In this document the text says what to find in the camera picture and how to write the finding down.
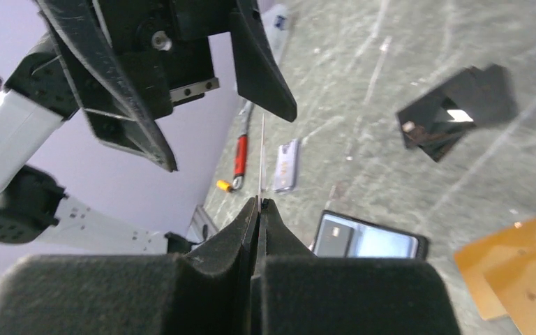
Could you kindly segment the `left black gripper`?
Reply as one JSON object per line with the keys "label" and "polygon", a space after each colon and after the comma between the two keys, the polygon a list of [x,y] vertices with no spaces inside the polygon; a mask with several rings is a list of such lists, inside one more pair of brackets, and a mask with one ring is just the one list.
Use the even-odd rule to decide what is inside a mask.
{"label": "left black gripper", "polygon": [[229,26],[238,94],[283,120],[297,118],[256,1],[94,1],[103,32],[87,1],[37,4],[73,56],[128,113],[127,138],[169,172],[177,162],[154,119],[220,87],[209,37]]}

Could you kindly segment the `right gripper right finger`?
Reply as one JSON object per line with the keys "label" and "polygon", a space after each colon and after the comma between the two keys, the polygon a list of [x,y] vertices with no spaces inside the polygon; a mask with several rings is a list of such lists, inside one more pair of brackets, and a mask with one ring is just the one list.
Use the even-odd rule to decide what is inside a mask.
{"label": "right gripper right finger", "polygon": [[266,199],[251,281],[253,334],[459,334],[446,286],[426,261],[322,258]]}

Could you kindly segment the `black leather card holder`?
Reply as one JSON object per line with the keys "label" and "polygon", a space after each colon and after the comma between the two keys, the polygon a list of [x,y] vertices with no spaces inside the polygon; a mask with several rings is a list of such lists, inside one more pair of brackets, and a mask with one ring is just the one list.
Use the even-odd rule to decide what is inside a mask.
{"label": "black leather card holder", "polygon": [[355,229],[350,249],[345,258],[405,258],[424,260],[428,255],[429,239],[423,235],[371,223],[330,210],[324,210],[320,217],[315,239],[311,244],[311,250],[314,254],[320,226],[326,218]]}

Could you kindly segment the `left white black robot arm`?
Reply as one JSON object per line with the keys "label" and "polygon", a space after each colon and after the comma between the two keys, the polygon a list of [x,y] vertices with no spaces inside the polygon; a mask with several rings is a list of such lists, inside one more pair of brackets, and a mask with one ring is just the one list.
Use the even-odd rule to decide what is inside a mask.
{"label": "left white black robot arm", "polygon": [[33,241],[98,253],[188,253],[196,241],[106,216],[28,165],[44,142],[83,111],[96,139],[175,172],[157,124],[219,88],[209,39],[230,35],[237,93],[286,121],[296,101],[278,67],[290,10],[256,1],[39,1],[47,32],[13,74],[0,78],[0,243]]}

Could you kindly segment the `black card sleeve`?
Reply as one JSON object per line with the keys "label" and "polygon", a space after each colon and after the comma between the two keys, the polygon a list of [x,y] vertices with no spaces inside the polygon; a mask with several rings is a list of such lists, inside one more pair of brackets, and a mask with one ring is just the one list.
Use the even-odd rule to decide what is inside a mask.
{"label": "black card sleeve", "polygon": [[396,113],[406,149],[441,161],[465,135],[519,115],[510,71],[498,64],[463,68]]}

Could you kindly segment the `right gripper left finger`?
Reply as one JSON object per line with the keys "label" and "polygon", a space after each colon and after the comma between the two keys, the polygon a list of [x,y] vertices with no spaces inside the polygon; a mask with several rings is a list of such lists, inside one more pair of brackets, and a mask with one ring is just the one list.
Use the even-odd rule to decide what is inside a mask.
{"label": "right gripper left finger", "polygon": [[249,334],[259,209],[187,254],[22,259],[0,278],[0,334]]}

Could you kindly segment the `black credit card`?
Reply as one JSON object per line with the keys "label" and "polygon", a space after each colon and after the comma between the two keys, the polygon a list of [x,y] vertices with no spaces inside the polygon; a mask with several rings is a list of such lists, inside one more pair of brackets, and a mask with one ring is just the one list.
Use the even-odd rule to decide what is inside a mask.
{"label": "black credit card", "polygon": [[354,228],[326,218],[320,226],[315,254],[326,258],[344,258],[348,254],[354,234]]}

